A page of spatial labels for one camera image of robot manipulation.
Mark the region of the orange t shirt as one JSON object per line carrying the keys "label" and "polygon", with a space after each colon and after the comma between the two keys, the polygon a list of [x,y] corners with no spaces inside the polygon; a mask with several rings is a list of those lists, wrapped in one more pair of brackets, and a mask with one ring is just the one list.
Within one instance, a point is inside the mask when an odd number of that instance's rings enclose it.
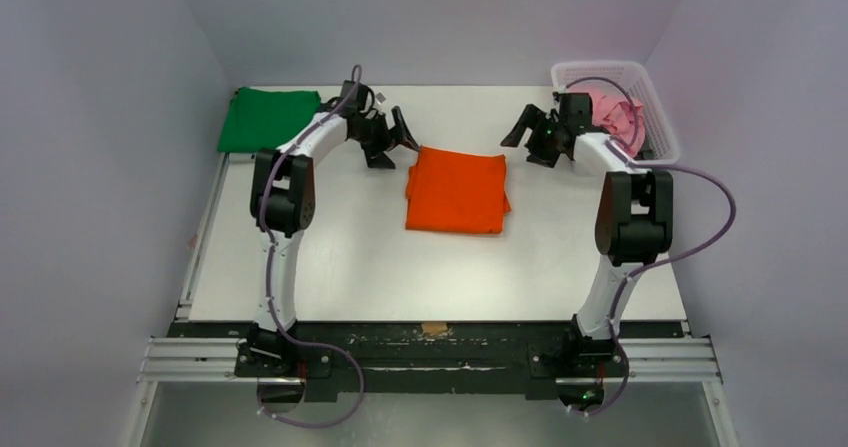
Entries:
{"label": "orange t shirt", "polygon": [[406,229],[467,235],[503,232],[511,212],[503,155],[423,147],[408,173]]}

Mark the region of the pink t shirt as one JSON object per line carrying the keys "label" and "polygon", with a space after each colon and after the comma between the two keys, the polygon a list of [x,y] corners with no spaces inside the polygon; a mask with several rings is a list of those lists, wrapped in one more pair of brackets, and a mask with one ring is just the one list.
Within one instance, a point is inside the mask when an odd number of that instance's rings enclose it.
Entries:
{"label": "pink t shirt", "polygon": [[647,123],[643,103],[633,98],[630,103],[621,93],[589,87],[592,101],[592,123],[606,130],[631,157],[636,157],[646,139]]}

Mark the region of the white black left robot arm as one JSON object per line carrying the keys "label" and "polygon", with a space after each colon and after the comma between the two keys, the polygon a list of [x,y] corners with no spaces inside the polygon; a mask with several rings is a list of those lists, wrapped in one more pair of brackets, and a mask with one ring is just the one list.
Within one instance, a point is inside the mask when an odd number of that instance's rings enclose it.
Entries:
{"label": "white black left robot arm", "polygon": [[249,210],[260,231],[264,267],[260,297],[244,346],[272,375],[297,366],[295,283],[299,249],[316,214],[315,168],[347,141],[360,145],[368,168],[388,170],[397,147],[418,152],[402,109],[357,81],[344,82],[339,96],[321,104],[291,140],[257,152]]}

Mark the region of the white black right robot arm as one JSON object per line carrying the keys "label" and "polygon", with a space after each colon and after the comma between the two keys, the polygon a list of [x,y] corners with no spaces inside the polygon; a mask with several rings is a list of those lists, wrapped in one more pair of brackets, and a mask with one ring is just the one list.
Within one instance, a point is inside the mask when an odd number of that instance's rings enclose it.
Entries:
{"label": "white black right robot arm", "polygon": [[636,283],[671,247],[674,183],[668,172],[637,166],[621,142],[593,125],[589,94],[554,98],[558,106],[548,112],[526,105],[501,144],[525,146],[527,162],[548,168],[566,156],[603,181],[594,227],[598,268],[561,348],[564,366],[584,374],[613,354]]}

